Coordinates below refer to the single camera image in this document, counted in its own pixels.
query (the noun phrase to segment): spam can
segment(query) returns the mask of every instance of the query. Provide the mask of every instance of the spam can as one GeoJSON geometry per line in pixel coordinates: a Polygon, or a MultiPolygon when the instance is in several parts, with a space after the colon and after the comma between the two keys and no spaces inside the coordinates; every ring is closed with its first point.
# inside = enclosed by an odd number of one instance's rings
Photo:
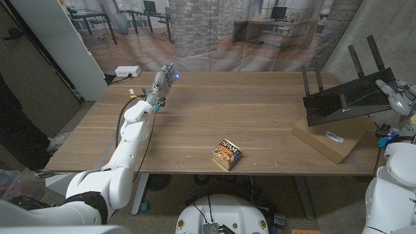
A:
{"type": "Polygon", "coordinates": [[[213,150],[213,159],[225,169],[230,170],[241,157],[241,149],[227,139],[223,139],[213,150]]]}

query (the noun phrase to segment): computer monitor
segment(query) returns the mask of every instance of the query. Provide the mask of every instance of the computer monitor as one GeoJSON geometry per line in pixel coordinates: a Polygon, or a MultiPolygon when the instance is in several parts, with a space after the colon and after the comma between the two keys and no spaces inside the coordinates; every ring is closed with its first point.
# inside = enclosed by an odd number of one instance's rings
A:
{"type": "Polygon", "coordinates": [[[146,12],[156,13],[156,5],[154,1],[143,1],[143,3],[144,3],[144,10],[146,12]]]}
{"type": "Polygon", "coordinates": [[[284,20],[286,16],[287,7],[273,7],[272,16],[270,19],[274,20],[284,20]]]}

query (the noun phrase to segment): wooden table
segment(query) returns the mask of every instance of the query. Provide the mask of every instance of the wooden table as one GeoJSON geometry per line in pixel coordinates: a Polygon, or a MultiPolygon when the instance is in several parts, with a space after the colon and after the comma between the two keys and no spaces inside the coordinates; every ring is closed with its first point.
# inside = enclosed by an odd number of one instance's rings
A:
{"type": "MultiPolygon", "coordinates": [[[[138,78],[109,86],[47,167],[58,172],[81,172],[107,163],[114,151],[119,112],[130,99],[128,90],[140,93],[141,88],[149,88],[154,75],[142,72],[138,78]],[[97,163],[101,156],[105,158],[97,163]]],[[[180,75],[166,106],[155,117],[145,157],[148,144],[141,145],[135,169],[142,175],[372,175],[378,152],[374,132],[367,132],[340,165],[291,133],[292,126],[306,115],[300,72],[180,75]],[[211,158],[211,150],[223,138],[242,149],[242,157],[230,171],[211,158]]],[[[308,72],[308,79],[311,93],[317,92],[315,73],[308,72]]],[[[339,84],[331,73],[322,73],[322,80],[325,88],[339,84]]],[[[147,176],[140,176],[143,190],[146,181],[147,176]]],[[[141,197],[137,199],[138,209],[141,197]]]]}
{"type": "Polygon", "coordinates": [[[264,29],[264,25],[281,25],[288,26],[289,28],[307,25],[308,29],[305,33],[304,41],[302,42],[302,47],[306,48],[310,46],[312,43],[313,35],[315,35],[318,23],[319,18],[307,19],[304,21],[295,21],[293,23],[288,21],[275,21],[273,19],[270,19],[270,16],[255,16],[248,19],[238,19],[234,20],[233,42],[238,40],[248,40],[249,38],[260,36],[261,32],[264,29]],[[248,29],[249,25],[255,25],[254,31],[250,31],[248,29]]]}
{"type": "Polygon", "coordinates": [[[110,29],[110,33],[111,33],[112,40],[114,41],[114,44],[117,44],[116,36],[114,35],[114,32],[113,32],[112,27],[111,27],[111,24],[109,23],[110,22],[109,16],[106,15],[106,14],[104,14],[104,13],[102,13],[102,12],[99,12],[97,10],[88,10],[87,9],[87,11],[88,12],[85,12],[85,13],[82,13],[82,14],[81,13],[80,14],[76,14],[76,13],[74,14],[73,11],[70,10],[69,13],[70,13],[71,18],[74,19],[74,20],[76,20],[76,19],[84,19],[85,27],[88,29],[88,32],[90,33],[90,35],[92,35],[92,32],[91,32],[90,24],[89,24],[88,20],[86,20],[86,19],[87,18],[92,18],[92,17],[94,17],[94,18],[104,17],[105,18],[105,22],[103,22],[103,23],[106,23],[106,24],[109,25],[109,29],[110,29]]]}

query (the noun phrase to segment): brick wall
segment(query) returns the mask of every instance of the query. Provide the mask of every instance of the brick wall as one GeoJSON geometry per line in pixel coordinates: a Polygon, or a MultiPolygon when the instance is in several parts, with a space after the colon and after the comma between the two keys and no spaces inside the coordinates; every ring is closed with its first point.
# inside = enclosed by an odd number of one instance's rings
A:
{"type": "Polygon", "coordinates": [[[244,0],[219,0],[218,35],[233,34],[234,20],[241,20],[244,0]]]}
{"type": "Polygon", "coordinates": [[[169,0],[176,57],[218,49],[219,0],[169,0]]]}
{"type": "Polygon", "coordinates": [[[322,69],[350,25],[363,0],[334,0],[312,63],[322,69]]]}

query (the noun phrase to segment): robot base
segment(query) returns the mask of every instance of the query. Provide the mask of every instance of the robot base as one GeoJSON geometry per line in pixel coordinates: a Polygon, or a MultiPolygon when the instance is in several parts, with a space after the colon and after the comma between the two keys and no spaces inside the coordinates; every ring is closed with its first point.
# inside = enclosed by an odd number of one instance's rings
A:
{"type": "Polygon", "coordinates": [[[254,205],[233,195],[212,194],[209,195],[209,200],[206,196],[194,202],[201,212],[195,208],[194,204],[190,204],[182,211],[177,219],[175,234],[204,233],[205,219],[203,216],[208,223],[211,223],[209,202],[211,202],[213,223],[218,224],[220,228],[224,225],[226,226],[224,229],[228,228],[236,234],[268,233],[266,219],[254,205]]]}

